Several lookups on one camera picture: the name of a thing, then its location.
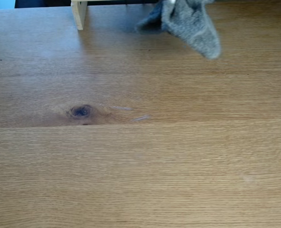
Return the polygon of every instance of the light oak surface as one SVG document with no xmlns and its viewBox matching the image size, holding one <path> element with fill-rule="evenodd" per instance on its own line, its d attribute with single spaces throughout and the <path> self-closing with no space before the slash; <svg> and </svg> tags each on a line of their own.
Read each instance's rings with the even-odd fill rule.
<svg viewBox="0 0 281 228">
<path fill-rule="evenodd" d="M 0 10 L 0 228 L 281 228 L 281 0 L 207 8 L 214 61 L 150 5 Z"/>
</svg>

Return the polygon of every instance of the wood knot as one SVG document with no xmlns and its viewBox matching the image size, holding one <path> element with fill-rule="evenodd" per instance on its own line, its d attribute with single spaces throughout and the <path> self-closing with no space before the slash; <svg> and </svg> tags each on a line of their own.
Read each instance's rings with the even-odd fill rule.
<svg viewBox="0 0 281 228">
<path fill-rule="evenodd" d="M 91 115 L 92 107 L 90 105 L 81 105 L 71 108 L 67 114 L 73 119 L 84 119 Z"/>
</svg>

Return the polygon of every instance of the gray cloth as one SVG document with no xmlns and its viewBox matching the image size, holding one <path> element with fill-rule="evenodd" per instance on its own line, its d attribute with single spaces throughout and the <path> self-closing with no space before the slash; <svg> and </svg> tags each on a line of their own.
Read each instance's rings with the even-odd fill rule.
<svg viewBox="0 0 281 228">
<path fill-rule="evenodd" d="M 206 13 L 205 5 L 213 0 L 160 0 L 136 30 L 140 33 L 170 34 L 182 39 L 208 59 L 221 54 L 220 40 Z"/>
</svg>

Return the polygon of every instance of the wooden leg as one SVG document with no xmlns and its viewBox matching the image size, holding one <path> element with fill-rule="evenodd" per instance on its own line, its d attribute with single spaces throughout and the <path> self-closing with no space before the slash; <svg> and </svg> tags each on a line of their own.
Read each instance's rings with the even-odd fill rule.
<svg viewBox="0 0 281 228">
<path fill-rule="evenodd" d="M 87 11 L 87 2 L 72 1 L 71 7 L 74 15 L 74 20 L 78 30 L 84 29 L 85 12 Z"/>
</svg>

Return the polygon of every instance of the gray fabric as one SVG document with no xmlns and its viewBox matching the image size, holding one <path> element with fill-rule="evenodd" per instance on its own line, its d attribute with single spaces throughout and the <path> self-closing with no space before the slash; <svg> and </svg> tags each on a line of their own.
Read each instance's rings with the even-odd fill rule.
<svg viewBox="0 0 281 228">
<path fill-rule="evenodd" d="M 150 15 L 136 30 L 140 33 L 168 31 L 182 39 L 208 59 L 221 54 L 221 45 L 215 27 L 206 13 L 205 5 L 213 0 L 160 0 Z"/>
</svg>

